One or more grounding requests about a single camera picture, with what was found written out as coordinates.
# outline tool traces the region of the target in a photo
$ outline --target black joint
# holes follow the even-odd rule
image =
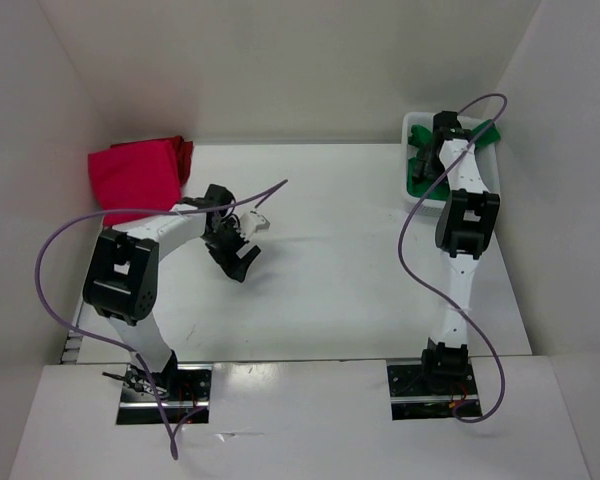
[[[82,297],[99,315],[134,326],[146,318],[158,293],[159,246],[114,229],[96,242]],[[125,272],[116,266],[127,265]]]
[[[464,378],[469,369],[469,350],[466,345],[450,348],[444,342],[429,346],[422,352],[422,376],[433,390],[444,389],[450,382]]]
[[[452,258],[461,253],[479,259],[489,246],[499,209],[500,196],[495,193],[451,191],[436,226],[436,246]],[[466,219],[467,212],[478,220]]]
[[[465,130],[458,121],[457,112],[443,111],[433,116],[432,140],[420,148],[416,156],[416,165],[412,178],[416,183],[424,180],[431,182],[438,179],[444,172],[440,161],[440,149],[447,140],[471,140],[471,130]]]

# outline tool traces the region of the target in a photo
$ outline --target white tabletop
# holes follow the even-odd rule
[[[271,229],[254,238],[262,253],[245,283],[226,278],[201,240],[161,262],[154,312],[179,359],[419,357],[443,304],[398,263],[406,216],[400,157],[397,144],[197,146],[188,196],[203,196],[209,183],[238,199],[289,183],[260,208]],[[425,279],[444,286],[448,267],[434,230],[434,219],[419,218],[405,254]],[[471,308],[501,354],[531,353],[495,238],[475,275]],[[79,321],[115,336],[91,307]],[[473,332],[469,351],[488,355]],[[85,339],[78,361],[126,360],[126,352]]]
[[[121,365],[46,367],[11,480],[398,479],[587,480],[545,357],[506,357],[507,394],[479,425],[392,421],[385,362],[215,365],[207,425],[116,426]],[[484,409],[493,360],[473,361]]]

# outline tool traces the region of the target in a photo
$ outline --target red cloth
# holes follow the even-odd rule
[[[112,145],[89,154],[89,178],[103,209],[169,210],[180,200],[180,187],[189,179],[193,142],[182,137]],[[105,226],[146,215],[107,215]]]

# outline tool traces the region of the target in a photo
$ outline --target purple cable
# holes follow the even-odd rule
[[[475,105],[476,103],[478,103],[486,98],[492,98],[492,97],[498,97],[498,98],[502,99],[502,107],[500,107],[500,110],[498,111],[498,113],[496,113],[496,115],[493,117],[493,119],[491,119],[489,121],[489,123],[487,125],[485,125],[482,128],[482,130],[480,130],[478,132],[478,134],[471,139],[471,141],[467,144],[466,149],[458,156],[458,158],[456,158],[454,160],[454,162],[451,165],[449,165],[449,168],[447,168],[442,173],[442,175],[440,175],[436,179],[436,181],[433,182],[433,184],[427,189],[427,191],[424,192],[422,197],[420,197],[420,199],[416,202],[415,206],[409,212],[409,215],[407,215],[407,219],[405,220],[404,225],[402,226],[402,230],[400,231],[400,237],[398,237],[398,259],[400,260],[400,264],[402,265],[402,268],[404,268],[404,270],[409,274],[409,276],[411,278],[413,278],[416,282],[418,282],[420,285],[422,285],[427,290],[430,290],[431,292],[435,293],[439,297],[446,300],[447,303],[449,303],[449,305],[451,305],[453,308],[455,308],[458,311],[458,313],[462,316],[462,318],[464,318],[464,320],[469,325],[471,325],[471,327],[476,332],[478,332],[478,335],[480,335],[480,337],[482,337],[482,340],[484,340],[484,343],[486,343],[487,347],[489,347],[489,350],[491,351],[491,355],[493,355],[493,359],[495,360],[496,365],[498,366],[498,372],[500,374],[500,394],[498,395],[498,399],[496,400],[496,403],[493,405],[491,410],[489,410],[487,413],[485,413],[481,417],[477,417],[477,418],[462,418],[458,415],[458,413],[457,413],[458,409],[461,408],[463,405],[466,405],[469,402],[464,402],[464,403],[461,403],[460,405],[454,407],[451,410],[451,413],[457,420],[459,420],[462,423],[482,422],[482,421],[486,420],[487,418],[489,418],[490,416],[492,416],[494,413],[496,413],[498,408],[500,408],[500,405],[502,405],[502,400],[504,399],[504,393],[505,393],[505,389],[506,389],[506,380],[505,380],[505,376],[504,376],[504,368],[502,367],[502,362],[500,361],[500,357],[498,356],[496,349],[494,348],[493,344],[491,343],[491,340],[489,340],[489,338],[485,335],[485,333],[482,331],[482,329],[476,324],[476,322],[474,322],[469,317],[469,315],[467,315],[466,312],[464,310],[462,310],[462,308],[460,308],[460,305],[458,305],[456,303],[456,301],[453,300],[453,298],[448,296],[446,293],[442,292],[441,290],[437,289],[430,283],[427,283],[423,279],[418,277],[418,275],[416,275],[413,272],[413,270],[411,270],[411,268],[409,268],[409,266],[407,265],[407,262],[405,262],[405,260],[404,260],[404,255],[402,252],[402,247],[403,247],[402,244],[404,243],[404,236],[405,236],[405,233],[407,232],[407,227],[409,227],[409,224],[411,223],[411,220],[413,220],[413,217],[415,216],[418,209],[422,206],[422,204],[429,197],[429,195],[431,195],[431,192],[433,192],[436,189],[436,187],[438,185],[440,185],[440,183],[445,178],[447,178],[447,175],[449,175],[449,172],[451,172],[451,170],[453,170],[462,161],[462,159],[465,157],[465,155],[467,154],[469,149],[476,143],[476,141],[489,128],[491,128],[491,126],[496,122],[496,120],[498,120],[498,118],[500,118],[500,116],[504,112],[505,108],[507,108],[508,100],[507,100],[507,97],[505,95],[503,95],[502,93],[489,93],[487,95],[482,95],[481,97],[476,98],[473,102],[469,103],[468,105],[466,105],[464,108],[462,108],[458,112],[458,115],[460,115],[461,113],[463,113],[465,110],[467,110],[469,107]]]
[[[289,180],[283,180],[280,183],[277,183],[276,185],[274,185],[273,187],[268,188],[264,192],[258,193],[257,195],[253,195],[249,198],[245,198],[244,200],[240,200],[239,202],[232,202],[231,206],[235,208],[237,206],[245,205],[247,203],[253,202],[254,200],[258,200],[259,198],[262,198],[263,200],[258,202],[258,205],[261,205],[264,202],[264,200],[271,197],[271,195],[273,195],[280,188],[282,188],[282,186],[285,185],[288,181]],[[85,215],[76,217],[73,220],[69,220],[68,222],[66,222],[63,225],[61,225],[60,227],[58,227],[58,229],[55,232],[53,232],[49,236],[49,238],[47,238],[47,240],[45,240],[45,242],[42,244],[42,247],[40,248],[40,251],[38,252],[38,256],[36,257],[36,264],[35,264],[35,268],[34,268],[34,281],[35,281],[35,285],[36,285],[36,293],[38,294],[40,303],[42,304],[44,309],[47,311],[47,313],[51,316],[51,318],[53,318],[56,322],[58,322],[64,328],[71,330],[72,332],[79,333],[80,335],[84,335],[85,337],[91,337],[96,340],[100,340],[101,342],[115,345],[117,347],[125,349],[130,354],[135,354],[136,358],[138,359],[138,362],[140,363],[140,365],[142,366],[142,368],[144,369],[144,371],[147,374],[147,379],[149,380],[149,384],[151,385],[151,390],[153,391],[153,395],[156,397],[156,405],[158,407],[158,412],[160,413],[160,418],[162,419],[162,422],[164,423],[164,426],[167,430],[167,435],[169,436],[171,456],[173,457],[174,460],[178,459],[178,446],[176,445],[176,433],[178,433],[178,430],[180,430],[180,427],[182,427],[187,422],[187,420],[189,420],[193,415],[204,410],[204,407],[194,408],[191,412],[189,412],[187,415],[185,415],[180,420],[180,422],[178,422],[175,429],[171,430],[171,425],[169,424],[169,420],[167,418],[167,413],[165,412],[164,407],[162,406],[162,400],[160,399],[160,395],[158,393],[158,387],[156,386],[156,382],[153,378],[153,375],[151,375],[151,370],[149,369],[149,366],[146,364],[146,362],[144,361],[142,356],[138,352],[136,352],[133,348],[131,348],[129,345],[127,345],[123,342],[114,340],[112,338],[104,337],[104,336],[98,335],[96,333],[88,332],[87,330],[83,330],[79,327],[72,325],[70,322],[66,321],[60,315],[58,315],[56,313],[56,311],[51,307],[51,305],[49,304],[49,301],[47,300],[47,297],[45,296],[44,291],[42,289],[42,279],[41,279],[42,259],[44,258],[44,255],[47,252],[49,245],[51,245],[51,243],[62,232],[64,232],[68,228],[72,227],[76,223],[82,222],[84,220],[88,220],[90,218],[102,217],[102,216],[108,215],[110,213],[113,213],[113,214],[140,213],[140,214],[145,214],[145,215],[165,215],[165,216],[197,215],[197,214],[201,214],[201,213],[217,212],[220,210],[225,210],[226,208],[227,208],[226,205],[220,205],[217,207],[200,208],[197,210],[182,210],[179,212],[153,210],[153,209],[146,209],[146,208],[116,208],[116,209],[112,209],[112,210],[100,210],[98,212],[87,213]]]

